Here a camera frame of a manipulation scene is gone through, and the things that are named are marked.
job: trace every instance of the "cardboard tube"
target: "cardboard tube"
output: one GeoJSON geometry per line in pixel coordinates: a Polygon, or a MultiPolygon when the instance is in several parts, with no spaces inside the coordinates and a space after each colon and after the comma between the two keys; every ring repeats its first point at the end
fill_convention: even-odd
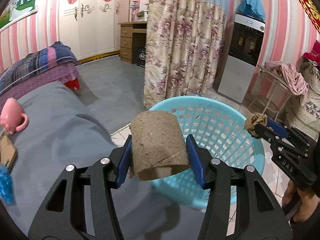
{"type": "Polygon", "coordinates": [[[188,169],[186,145],[177,117],[165,111],[146,111],[129,125],[132,133],[130,176],[153,180],[188,169]]]}

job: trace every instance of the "wardrobe door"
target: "wardrobe door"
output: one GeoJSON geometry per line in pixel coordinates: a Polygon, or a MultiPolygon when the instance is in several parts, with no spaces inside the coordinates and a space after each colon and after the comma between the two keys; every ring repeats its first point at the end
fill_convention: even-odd
{"type": "Polygon", "coordinates": [[[71,48],[76,57],[80,56],[78,22],[75,18],[79,0],[59,1],[59,40],[71,48]]]}
{"type": "Polygon", "coordinates": [[[114,51],[114,0],[80,0],[79,6],[79,59],[114,51]]]}
{"type": "Polygon", "coordinates": [[[97,0],[97,45],[99,54],[115,51],[115,0],[97,0]]]}
{"type": "Polygon", "coordinates": [[[94,56],[97,46],[97,0],[79,0],[78,33],[80,54],[79,59],[94,56]]]}
{"type": "Polygon", "coordinates": [[[120,28],[121,26],[118,23],[128,22],[129,21],[129,5],[130,0],[115,0],[114,8],[114,30],[115,30],[115,50],[120,49],[120,28]]]}

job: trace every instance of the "pink clothing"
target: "pink clothing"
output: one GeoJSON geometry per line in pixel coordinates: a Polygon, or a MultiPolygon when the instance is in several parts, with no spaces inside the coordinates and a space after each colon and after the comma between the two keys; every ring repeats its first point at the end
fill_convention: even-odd
{"type": "Polygon", "coordinates": [[[306,52],[302,55],[303,58],[307,58],[311,61],[315,61],[320,66],[320,41],[316,41],[313,45],[312,51],[306,52]]]}
{"type": "Polygon", "coordinates": [[[309,84],[304,80],[301,73],[297,72],[295,66],[284,64],[281,61],[267,61],[265,68],[277,75],[282,75],[292,94],[300,97],[300,104],[303,106],[308,99],[309,84]]]}

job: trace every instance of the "wooden desk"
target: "wooden desk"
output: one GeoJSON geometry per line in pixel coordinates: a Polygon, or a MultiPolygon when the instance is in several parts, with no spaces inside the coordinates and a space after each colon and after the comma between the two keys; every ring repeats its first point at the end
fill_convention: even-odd
{"type": "Polygon", "coordinates": [[[146,45],[147,22],[126,22],[119,24],[121,25],[121,60],[130,64],[136,64],[138,48],[146,45]]]}

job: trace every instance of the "light blue plastic basket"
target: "light blue plastic basket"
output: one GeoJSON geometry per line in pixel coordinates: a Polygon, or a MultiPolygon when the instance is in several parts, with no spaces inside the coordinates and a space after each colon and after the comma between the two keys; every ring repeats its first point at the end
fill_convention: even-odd
{"type": "MultiPolygon", "coordinates": [[[[181,96],[166,99],[150,110],[174,114],[183,137],[193,134],[198,146],[208,149],[212,157],[236,168],[253,165],[262,174],[265,160],[262,142],[244,130],[245,117],[230,106],[208,98],[181,96]]],[[[209,190],[201,189],[191,169],[152,183],[178,203],[200,210],[207,207],[209,190]]],[[[236,187],[232,186],[231,204],[235,202],[236,187]]]]}

